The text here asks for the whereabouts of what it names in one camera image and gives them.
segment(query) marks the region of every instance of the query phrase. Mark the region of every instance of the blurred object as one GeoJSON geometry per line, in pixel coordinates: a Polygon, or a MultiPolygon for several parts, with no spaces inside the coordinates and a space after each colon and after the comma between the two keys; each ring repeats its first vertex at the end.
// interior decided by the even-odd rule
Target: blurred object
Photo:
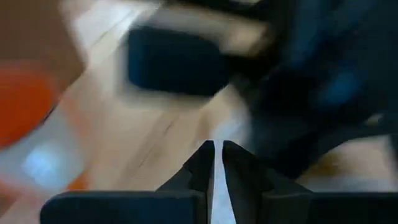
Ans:
{"type": "MultiPolygon", "coordinates": [[[[114,14],[119,11],[114,10],[113,5],[119,5],[120,2],[106,2],[108,4],[103,4],[102,1],[101,4],[95,3],[92,10],[71,21],[76,23],[73,25],[76,29],[74,31],[80,32],[79,37],[86,38],[86,43],[89,43],[87,52],[90,64],[88,70],[63,95],[63,98],[66,95],[72,98],[82,114],[92,121],[90,124],[94,131],[90,134],[95,135],[89,138],[94,142],[92,149],[96,156],[93,164],[95,171],[90,170],[89,173],[90,190],[154,190],[181,168],[202,143],[202,139],[245,140],[243,136],[249,134],[249,127],[236,131],[235,124],[241,124],[243,117],[235,112],[246,107],[239,97],[239,102],[229,100],[230,96],[235,96],[230,91],[221,90],[205,107],[193,111],[170,110],[172,103],[164,100],[164,94],[155,103],[147,98],[140,98],[142,104],[137,103],[136,95],[129,95],[129,100],[122,100],[117,94],[118,86],[115,85],[126,75],[126,67],[120,65],[125,60],[125,53],[118,49],[119,40],[129,26],[135,26],[131,21],[140,19],[136,15],[143,14],[146,17],[155,9],[149,5],[148,11],[142,11],[141,2],[135,5],[136,1],[128,1],[130,4],[124,4],[123,1],[123,6],[131,12],[116,22],[110,17],[118,17],[114,14]],[[209,136],[208,133],[214,130],[215,134],[209,136]]],[[[350,169],[362,170],[363,167],[368,167],[375,171],[372,175],[376,178],[385,177],[385,170],[381,168],[385,163],[379,157],[374,157],[377,153],[371,151],[381,151],[388,146],[372,144],[364,148],[363,144],[356,144],[357,141],[360,140],[355,140],[350,148],[340,149],[353,150],[353,159],[367,158],[362,166],[350,169]]],[[[394,171],[393,167],[389,169],[389,172],[394,171]]],[[[224,200],[219,203],[225,207],[224,200]]],[[[19,199],[0,218],[0,223],[34,223],[37,212],[31,210],[32,206],[27,204],[25,198],[19,199]]],[[[217,221],[226,223],[225,218],[221,218],[217,221]]]]}
{"type": "Polygon", "coordinates": [[[0,148],[25,137],[56,105],[59,93],[49,73],[32,62],[1,62],[0,148]]]}
{"type": "Polygon", "coordinates": [[[141,27],[127,38],[127,80],[146,90],[213,96],[230,73],[217,46],[181,32],[141,27]]]}
{"type": "Polygon", "coordinates": [[[85,188],[79,176],[87,154],[71,127],[71,109],[57,106],[52,72],[39,62],[2,62],[0,95],[0,194],[51,195],[70,183],[85,188]]]}
{"type": "Polygon", "coordinates": [[[40,60],[54,73],[61,90],[84,71],[78,49],[52,0],[0,2],[0,60],[40,60]]]}
{"type": "MultiPolygon", "coordinates": [[[[191,39],[193,39],[193,35],[197,35],[204,39],[202,41],[203,43],[205,42],[205,39],[209,44],[210,42],[214,43],[218,46],[220,52],[222,52],[222,54],[218,56],[218,58],[220,58],[219,63],[225,64],[230,70],[228,74],[229,77],[240,75],[249,77],[249,79],[258,80],[272,66],[274,66],[275,63],[277,63],[277,58],[279,57],[277,54],[279,54],[279,52],[275,50],[278,48],[277,46],[279,45],[279,42],[284,40],[284,38],[281,38],[281,35],[283,33],[282,30],[286,29],[287,25],[281,24],[283,23],[281,20],[286,19],[284,15],[286,15],[288,11],[285,1],[277,4],[269,4],[267,1],[260,1],[255,3],[255,6],[248,6],[248,8],[238,10],[239,12],[234,11],[232,13],[228,10],[221,10],[220,12],[217,7],[198,7],[203,5],[195,1],[190,3],[198,3],[197,5],[185,4],[184,1],[181,2],[183,3],[180,3],[179,1],[168,2],[168,4],[150,16],[148,20],[143,21],[142,25],[144,27],[151,27],[153,30],[162,30],[163,33],[165,33],[166,30],[172,30],[179,33],[181,37],[185,35],[186,37],[190,36],[191,39]],[[243,11],[251,11],[250,9],[253,9],[252,7],[255,7],[255,11],[261,12],[261,15],[265,17],[248,16],[245,13],[240,13],[243,11]]],[[[220,4],[230,4],[231,7],[234,7],[235,4],[240,3],[223,1],[223,3],[220,4]]],[[[171,42],[171,39],[166,40],[168,41],[157,40],[156,45],[171,46],[168,43],[171,42]]],[[[157,53],[154,55],[159,54],[161,51],[164,51],[164,49],[159,48],[157,53]]],[[[192,47],[183,52],[185,52],[184,54],[188,54],[187,52],[189,51],[192,51],[192,47]]],[[[194,55],[198,55],[198,52],[191,52],[190,54],[192,55],[190,58],[195,58],[194,55]]],[[[214,55],[214,53],[211,53],[210,51],[202,54],[214,55]]],[[[163,57],[160,61],[168,58],[161,54],[158,56],[163,57]]],[[[200,62],[196,60],[195,63],[191,64],[199,65],[200,62]]],[[[179,65],[174,66],[173,69],[175,70],[176,67],[180,67],[180,69],[182,68],[179,65]]],[[[134,75],[139,74],[144,76],[141,72],[134,73],[134,75]]],[[[151,75],[150,78],[153,83],[163,83],[164,80],[173,80],[177,77],[172,74],[173,72],[170,71],[167,75],[164,73],[160,75],[159,73],[156,78],[153,75],[151,75]]],[[[214,80],[214,75],[210,75],[208,72],[206,72],[206,74],[209,77],[212,76],[212,80],[214,80]]],[[[204,77],[203,74],[200,78],[201,79],[197,80],[206,80],[206,77],[204,77]]],[[[212,85],[211,81],[207,80],[206,82],[206,88],[208,88],[209,84],[212,85]]],[[[164,90],[164,88],[147,89],[164,90]]]]}

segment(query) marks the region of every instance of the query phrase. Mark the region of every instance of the black chair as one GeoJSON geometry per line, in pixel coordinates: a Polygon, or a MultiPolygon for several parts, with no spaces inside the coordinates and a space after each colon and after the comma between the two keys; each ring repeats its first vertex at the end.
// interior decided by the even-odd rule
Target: black chair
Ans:
{"type": "Polygon", "coordinates": [[[233,84],[252,115],[249,149],[291,179],[347,140],[397,132],[398,27],[390,22],[398,2],[186,1],[269,21],[278,41],[250,59],[221,55],[210,41],[181,32],[135,29],[131,83],[211,96],[241,74],[233,84]],[[382,119],[367,125],[374,114],[382,119]]]}

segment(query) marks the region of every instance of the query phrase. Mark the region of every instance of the black furniture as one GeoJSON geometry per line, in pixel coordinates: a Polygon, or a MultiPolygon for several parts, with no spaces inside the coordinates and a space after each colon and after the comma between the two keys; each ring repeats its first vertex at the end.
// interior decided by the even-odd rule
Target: black furniture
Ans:
{"type": "MultiPolygon", "coordinates": [[[[212,141],[205,142],[156,192],[71,192],[49,200],[41,224],[210,223],[212,141]]],[[[237,224],[396,223],[398,194],[314,193],[231,141],[223,163],[237,224]]]]}
{"type": "MultiPolygon", "coordinates": [[[[146,60],[129,75],[163,83],[158,90],[203,96],[232,80],[252,116],[248,149],[281,174],[296,179],[320,156],[350,139],[395,136],[398,27],[391,22],[398,20],[397,1],[263,0],[250,6],[227,0],[177,2],[269,21],[277,41],[257,58],[244,58],[221,55],[215,47],[198,50],[195,46],[212,43],[181,32],[173,32],[176,39],[168,41],[162,37],[170,37],[171,31],[158,30],[154,35],[162,40],[147,41],[145,46],[161,45],[160,51],[149,52],[145,47],[134,51],[149,59],[155,55],[157,60],[146,60]],[[173,52],[179,50],[174,49],[186,50],[183,66],[177,65],[178,60],[169,63],[174,66],[167,67],[166,76],[158,73],[160,79],[138,72],[145,70],[142,67],[158,67],[161,57],[178,58],[173,52]],[[167,79],[179,88],[169,88],[173,85],[167,86],[167,79]],[[381,117],[379,122],[367,125],[365,121],[375,114],[381,117]]],[[[132,30],[131,35],[140,32],[132,30]]],[[[129,45],[140,42],[135,39],[129,45]]]]}

